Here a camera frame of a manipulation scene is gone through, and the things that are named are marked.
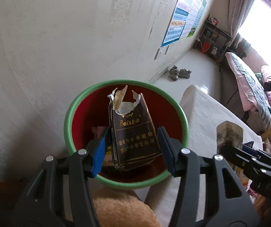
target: gray sneaker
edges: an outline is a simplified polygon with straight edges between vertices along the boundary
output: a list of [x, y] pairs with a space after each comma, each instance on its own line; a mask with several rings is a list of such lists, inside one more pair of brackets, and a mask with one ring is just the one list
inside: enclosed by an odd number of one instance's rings
[[187, 71], [186, 69], [181, 69], [178, 76], [181, 78], [190, 78], [190, 73], [190, 70]]
[[177, 66], [173, 66], [173, 67], [169, 70], [169, 76], [170, 76], [171, 79], [173, 79], [173, 80], [178, 80], [178, 75], [179, 75], [179, 70], [177, 69]]

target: white floor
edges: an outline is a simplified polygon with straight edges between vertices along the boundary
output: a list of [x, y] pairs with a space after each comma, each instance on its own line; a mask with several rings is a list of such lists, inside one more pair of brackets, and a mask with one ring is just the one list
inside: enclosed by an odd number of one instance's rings
[[208, 56], [190, 49], [177, 63], [179, 69], [185, 68], [191, 71], [189, 79], [179, 78], [177, 81], [169, 78], [169, 72], [165, 72], [155, 83], [156, 87], [166, 91], [178, 103], [182, 99], [184, 91], [192, 84], [198, 85], [201, 90], [220, 101], [220, 73], [218, 66]]

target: curtain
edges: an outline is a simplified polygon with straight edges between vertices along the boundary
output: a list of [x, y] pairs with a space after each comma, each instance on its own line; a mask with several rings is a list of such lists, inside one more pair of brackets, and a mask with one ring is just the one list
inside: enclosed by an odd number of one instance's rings
[[233, 39], [247, 18], [253, 2], [254, 0], [229, 0], [228, 25]]

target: red bucket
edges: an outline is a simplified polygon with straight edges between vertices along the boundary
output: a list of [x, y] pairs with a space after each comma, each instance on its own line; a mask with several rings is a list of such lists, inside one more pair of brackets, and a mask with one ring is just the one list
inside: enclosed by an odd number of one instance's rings
[[[80, 93], [71, 103], [64, 123], [64, 137], [69, 154], [86, 147], [94, 138], [92, 127], [109, 126], [107, 97], [115, 88], [128, 85], [124, 101], [134, 102], [131, 90], [143, 93], [155, 129], [164, 126], [168, 135], [180, 140], [183, 147], [188, 144], [188, 122], [180, 105], [159, 88], [133, 80], [111, 80], [98, 83]], [[156, 184], [170, 174], [162, 156], [150, 165], [132, 170], [132, 173], [100, 172], [97, 179], [108, 186], [119, 189], [138, 189]]]

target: baseboard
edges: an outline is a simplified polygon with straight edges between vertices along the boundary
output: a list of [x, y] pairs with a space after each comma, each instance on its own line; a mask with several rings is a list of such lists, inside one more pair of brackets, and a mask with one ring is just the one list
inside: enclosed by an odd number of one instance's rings
[[185, 54], [188, 53], [189, 49], [192, 48], [192, 45], [189, 46], [183, 53], [180, 54], [179, 57], [174, 59], [172, 62], [169, 63], [162, 71], [154, 75], [149, 81], [149, 84], [154, 84], [168, 69], [170, 69], [173, 65], [175, 65]]

